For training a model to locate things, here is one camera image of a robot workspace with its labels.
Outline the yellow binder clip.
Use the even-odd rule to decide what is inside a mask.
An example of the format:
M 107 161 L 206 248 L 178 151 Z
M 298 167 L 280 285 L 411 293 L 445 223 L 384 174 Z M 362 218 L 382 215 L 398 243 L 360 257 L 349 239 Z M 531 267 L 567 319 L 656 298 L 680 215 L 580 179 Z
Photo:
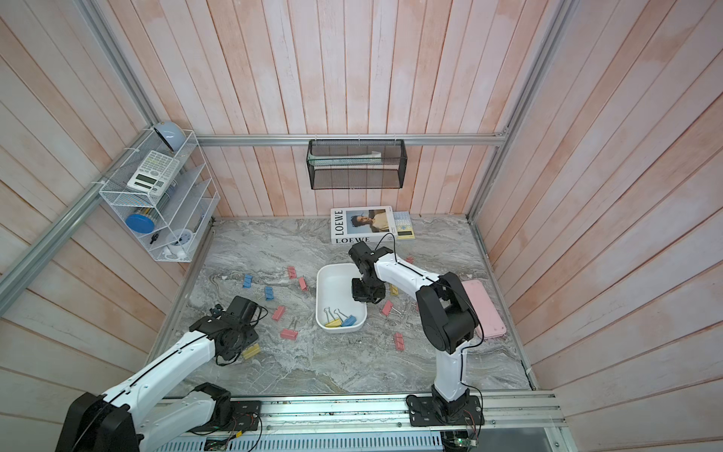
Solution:
M 254 344 L 253 346 L 246 348 L 242 351 L 241 356 L 245 361 L 248 361 L 252 359 L 254 356 L 258 355 L 261 352 L 261 347 L 259 344 Z

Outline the white storage box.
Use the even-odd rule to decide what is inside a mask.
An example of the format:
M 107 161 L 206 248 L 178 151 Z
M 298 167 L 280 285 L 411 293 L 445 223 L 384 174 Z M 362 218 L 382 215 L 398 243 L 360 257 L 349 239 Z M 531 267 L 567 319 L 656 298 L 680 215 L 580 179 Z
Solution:
M 316 275 L 316 323 L 325 333 L 355 333 L 367 320 L 367 307 L 354 301 L 351 294 L 351 280 L 361 278 L 354 264 L 333 264 L 322 267 Z M 325 308 L 340 320 L 355 316 L 357 322 L 351 327 L 326 328 Z

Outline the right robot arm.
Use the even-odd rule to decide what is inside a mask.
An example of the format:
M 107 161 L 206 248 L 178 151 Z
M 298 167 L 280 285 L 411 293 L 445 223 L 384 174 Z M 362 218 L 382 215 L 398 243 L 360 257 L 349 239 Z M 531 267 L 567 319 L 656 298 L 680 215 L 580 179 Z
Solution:
M 437 350 L 436 376 L 431 395 L 407 395 L 405 403 L 414 427 L 485 424 L 481 392 L 464 380 L 466 352 L 480 320 L 461 279 L 453 272 L 425 271 L 398 257 L 394 249 L 372 249 L 361 242 L 349 252 L 360 276 L 351 282 L 351 294 L 362 303 L 381 302 L 391 284 L 416 300 L 423 333 Z

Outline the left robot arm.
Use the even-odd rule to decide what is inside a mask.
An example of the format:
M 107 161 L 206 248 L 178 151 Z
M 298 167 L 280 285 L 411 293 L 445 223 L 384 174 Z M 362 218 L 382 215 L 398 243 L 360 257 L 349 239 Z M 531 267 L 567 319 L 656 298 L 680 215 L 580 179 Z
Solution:
M 261 427 L 257 401 L 235 402 L 216 384 L 196 386 L 167 406 L 160 401 L 206 363 L 235 363 L 257 339 L 267 308 L 240 296 L 216 305 L 166 352 L 101 395 L 84 393 L 71 404 L 56 444 L 58 451 L 154 451 L 185 434 L 224 433 Z

